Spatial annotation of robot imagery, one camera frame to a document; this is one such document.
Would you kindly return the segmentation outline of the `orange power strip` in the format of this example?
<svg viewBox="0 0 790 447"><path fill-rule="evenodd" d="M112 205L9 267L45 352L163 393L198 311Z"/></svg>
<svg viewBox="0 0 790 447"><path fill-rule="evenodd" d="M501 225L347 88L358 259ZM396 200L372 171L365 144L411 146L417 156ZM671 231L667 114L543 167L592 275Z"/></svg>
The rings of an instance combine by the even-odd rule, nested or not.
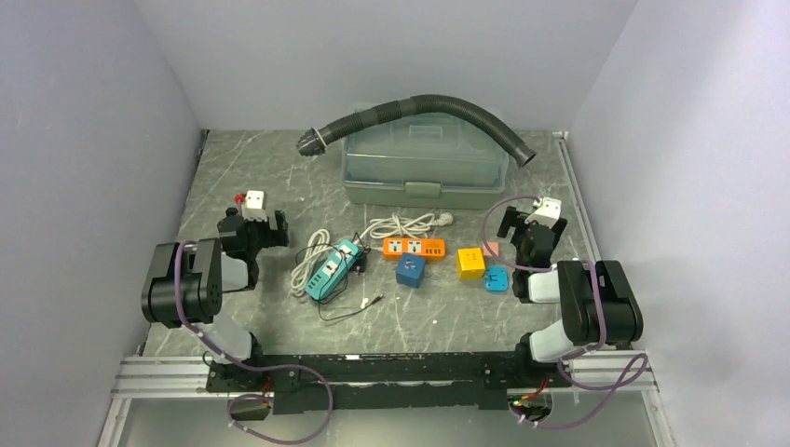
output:
<svg viewBox="0 0 790 447"><path fill-rule="evenodd" d="M386 237L382 242L382 253L386 260L398 260L403 254L412 254L428 261L440 261L447 250L443 239Z"/></svg>

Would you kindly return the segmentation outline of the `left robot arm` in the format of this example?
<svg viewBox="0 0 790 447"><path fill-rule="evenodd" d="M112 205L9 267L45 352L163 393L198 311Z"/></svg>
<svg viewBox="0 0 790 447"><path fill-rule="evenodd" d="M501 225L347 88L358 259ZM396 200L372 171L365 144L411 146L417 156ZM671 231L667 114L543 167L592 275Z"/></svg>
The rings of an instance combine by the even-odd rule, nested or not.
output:
<svg viewBox="0 0 790 447"><path fill-rule="evenodd" d="M148 322L183 330L203 345L210 392L265 390L272 378L262 347L223 309L224 295L256 287L259 252L288 246L289 225L281 210L254 221L229 208L217 228L217 237L155 247L142 312Z"/></svg>

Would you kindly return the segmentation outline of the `black power adapter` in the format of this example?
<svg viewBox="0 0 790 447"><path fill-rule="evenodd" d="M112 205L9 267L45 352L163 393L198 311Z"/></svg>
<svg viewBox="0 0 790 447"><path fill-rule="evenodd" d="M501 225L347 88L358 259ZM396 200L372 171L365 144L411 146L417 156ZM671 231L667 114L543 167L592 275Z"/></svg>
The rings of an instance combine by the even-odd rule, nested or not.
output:
<svg viewBox="0 0 790 447"><path fill-rule="evenodd" d="M365 272L368 263L368 256L371 251L370 247L362 247L359 251L357 257L355 258L354 263L349 268L350 273L356 273L357 275L361 275Z"/></svg>

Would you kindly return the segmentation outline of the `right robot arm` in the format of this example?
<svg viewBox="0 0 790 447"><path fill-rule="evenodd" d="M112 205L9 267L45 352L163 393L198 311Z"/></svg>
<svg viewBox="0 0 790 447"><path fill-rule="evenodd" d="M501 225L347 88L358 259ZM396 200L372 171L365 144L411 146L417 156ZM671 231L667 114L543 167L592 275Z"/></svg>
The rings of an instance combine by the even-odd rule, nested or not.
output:
<svg viewBox="0 0 790 447"><path fill-rule="evenodd" d="M602 341L629 344L641 338L644 318L633 289L618 261L552 262L567 219L556 211L530 213L508 206L497 230L516 249L511 289L523 304L556 304L560 317L550 326L526 334L513 362L524 386L536 386L550 363Z"/></svg>

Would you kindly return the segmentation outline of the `blue cube socket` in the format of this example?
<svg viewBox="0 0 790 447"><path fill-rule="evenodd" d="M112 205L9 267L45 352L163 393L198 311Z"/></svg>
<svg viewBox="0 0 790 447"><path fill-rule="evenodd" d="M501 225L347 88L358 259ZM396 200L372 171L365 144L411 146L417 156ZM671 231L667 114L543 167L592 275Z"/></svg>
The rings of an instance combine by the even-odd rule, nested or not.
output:
<svg viewBox="0 0 790 447"><path fill-rule="evenodd" d="M395 270L396 282L414 289L419 288L426 264L427 259L422 256L412 253L402 254Z"/></svg>

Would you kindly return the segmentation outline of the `teal power strip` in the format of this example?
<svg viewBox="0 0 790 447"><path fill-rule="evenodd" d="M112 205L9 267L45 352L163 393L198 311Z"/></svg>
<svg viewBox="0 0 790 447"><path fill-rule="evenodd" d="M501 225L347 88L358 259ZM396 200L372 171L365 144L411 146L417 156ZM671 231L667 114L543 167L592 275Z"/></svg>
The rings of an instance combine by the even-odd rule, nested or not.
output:
<svg viewBox="0 0 790 447"><path fill-rule="evenodd" d="M328 248L326 259L305 286L307 295L316 302L327 299L361 255L361 248L347 239Z"/></svg>

